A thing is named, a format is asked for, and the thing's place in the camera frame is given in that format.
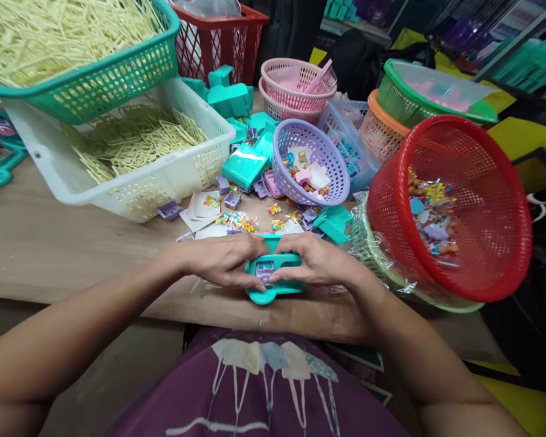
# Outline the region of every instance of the person's right hand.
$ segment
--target person's right hand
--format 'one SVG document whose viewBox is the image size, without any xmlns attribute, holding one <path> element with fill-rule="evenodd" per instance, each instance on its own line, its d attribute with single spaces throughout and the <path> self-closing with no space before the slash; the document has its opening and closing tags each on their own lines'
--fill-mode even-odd
<svg viewBox="0 0 546 437">
<path fill-rule="evenodd" d="M 348 287 L 356 278 L 370 273 L 364 264 L 311 232 L 284 235 L 275 253 L 287 252 L 297 252 L 302 265 L 280 268 L 269 279 L 271 282 L 298 280 L 310 284 L 342 284 Z"/>
</svg>

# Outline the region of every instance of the small plastic charm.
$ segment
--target small plastic charm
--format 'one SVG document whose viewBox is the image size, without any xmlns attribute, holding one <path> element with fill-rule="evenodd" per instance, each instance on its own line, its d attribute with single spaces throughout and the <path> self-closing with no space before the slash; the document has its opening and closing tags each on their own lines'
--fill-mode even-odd
<svg viewBox="0 0 546 437">
<path fill-rule="evenodd" d="M 283 220 L 273 220 L 271 222 L 271 231 L 278 231 L 279 229 L 283 229 L 285 227 L 285 223 Z"/>
<path fill-rule="evenodd" d="M 217 225 L 226 225 L 231 220 L 231 213 L 230 212 L 223 212 L 220 214 L 220 217 L 216 219 L 214 223 Z"/>
<path fill-rule="evenodd" d="M 220 197 L 214 197 L 211 195 L 206 196 L 203 202 L 206 206 L 218 208 L 220 206 Z"/>
<path fill-rule="evenodd" d="M 299 223 L 302 220 L 302 214 L 297 209 L 294 212 L 290 213 L 288 217 L 290 219 L 295 220 L 297 223 Z"/>
<path fill-rule="evenodd" d="M 270 213 L 270 215 L 276 215 L 277 213 L 281 212 L 281 207 L 275 202 L 273 205 L 268 207 L 267 209 Z"/>
</svg>

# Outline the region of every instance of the red plastic basket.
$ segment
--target red plastic basket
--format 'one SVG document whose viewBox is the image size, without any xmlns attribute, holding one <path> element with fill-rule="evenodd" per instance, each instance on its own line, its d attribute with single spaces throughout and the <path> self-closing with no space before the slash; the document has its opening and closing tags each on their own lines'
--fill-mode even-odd
<svg viewBox="0 0 546 437">
<path fill-rule="evenodd" d="M 420 237 L 408 200 L 409 165 L 421 179 L 441 178 L 457 198 L 459 268 L 437 263 Z M 530 263 L 530 213 L 516 171 L 483 129 L 455 115 L 429 118 L 406 136 L 372 181 L 368 217 L 398 262 L 465 299 L 509 296 Z"/>
<path fill-rule="evenodd" d="M 233 67 L 232 83 L 251 85 L 266 15 L 241 5 L 240 18 L 201 18 L 172 6 L 181 23 L 176 37 L 178 72 L 202 79 L 223 65 Z"/>
</svg>

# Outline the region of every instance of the white plastic basket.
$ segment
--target white plastic basket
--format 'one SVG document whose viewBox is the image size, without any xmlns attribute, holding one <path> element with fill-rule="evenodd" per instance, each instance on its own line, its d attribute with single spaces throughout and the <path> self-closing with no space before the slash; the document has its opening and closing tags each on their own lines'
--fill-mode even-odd
<svg viewBox="0 0 546 437">
<path fill-rule="evenodd" d="M 4 99 L 3 104 L 57 200 L 68 205 L 91 203 L 143 223 L 156 216 L 157 206 L 171 199 L 180 202 L 195 189 L 212 185 L 235 137 L 235 129 L 180 78 L 153 88 L 149 96 L 166 113 L 176 108 L 191 117 L 208 141 L 100 185 L 87 174 L 59 121 L 21 101 Z M 92 128 L 82 125 L 79 129 Z"/>
</svg>

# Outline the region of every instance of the black bag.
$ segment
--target black bag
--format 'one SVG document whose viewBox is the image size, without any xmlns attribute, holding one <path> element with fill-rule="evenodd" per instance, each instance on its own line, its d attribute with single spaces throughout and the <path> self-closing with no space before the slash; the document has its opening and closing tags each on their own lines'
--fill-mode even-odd
<svg viewBox="0 0 546 437">
<path fill-rule="evenodd" d="M 417 42 L 403 50 L 386 50 L 369 40 L 360 30 L 350 29 L 335 42 L 322 62 L 332 59 L 338 78 L 338 91 L 348 93 L 350 100 L 366 101 L 382 80 L 384 62 L 389 58 L 419 61 L 435 68 L 435 55 L 427 42 Z"/>
</svg>

